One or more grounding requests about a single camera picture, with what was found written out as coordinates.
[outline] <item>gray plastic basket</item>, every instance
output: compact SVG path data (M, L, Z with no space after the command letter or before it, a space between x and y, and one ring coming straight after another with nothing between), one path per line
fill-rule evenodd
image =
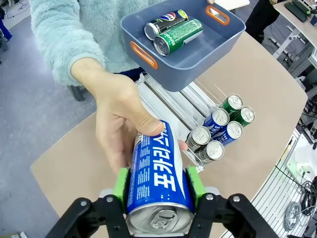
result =
M211 8L221 18L211 14ZM202 35L164 57L144 34L144 26L171 11L184 10L189 19L198 19ZM124 17L121 21L128 55L166 90L182 90L225 56L245 30L245 24L230 11L207 0L167 0Z

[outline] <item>sweater sleeve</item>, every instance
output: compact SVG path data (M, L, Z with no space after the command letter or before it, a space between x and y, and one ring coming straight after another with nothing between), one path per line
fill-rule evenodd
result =
M77 0L31 0L30 6L38 48L58 82L80 85L70 70L81 58L94 58L105 66L99 44L80 23Z

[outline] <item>hand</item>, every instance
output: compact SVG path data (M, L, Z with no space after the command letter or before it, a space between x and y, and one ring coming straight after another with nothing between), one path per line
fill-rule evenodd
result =
M143 107L138 89L130 78L106 72L94 59L78 60L72 67L72 75L96 99L96 136L111 167L118 172L132 160L137 131L155 136L163 131L163 123ZM180 147L187 150L184 142Z
M269 3L272 5L277 4L277 0L269 0Z

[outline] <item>fuzzy sweater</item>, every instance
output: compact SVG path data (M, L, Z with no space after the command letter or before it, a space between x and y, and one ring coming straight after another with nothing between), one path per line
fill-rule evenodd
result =
M30 0L39 50L64 85L80 85L70 73L79 59L96 59L107 71L139 67L124 48L121 19L163 0Z

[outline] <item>person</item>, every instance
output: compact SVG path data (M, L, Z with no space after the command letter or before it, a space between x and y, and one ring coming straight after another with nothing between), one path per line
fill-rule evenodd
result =
M155 136L163 130L126 76L138 78L141 69L125 52L120 20L161 1L30 0L32 29L54 78L64 85L82 84L95 97L96 136L116 172L132 159L137 131Z
M4 37L9 41L12 38L12 35L2 22L2 20L4 19L4 16L5 16L5 11L0 7L0 30L2 31Z
M246 22L246 32L260 44L264 40L264 29L275 22L279 13L273 5L285 0L259 0Z

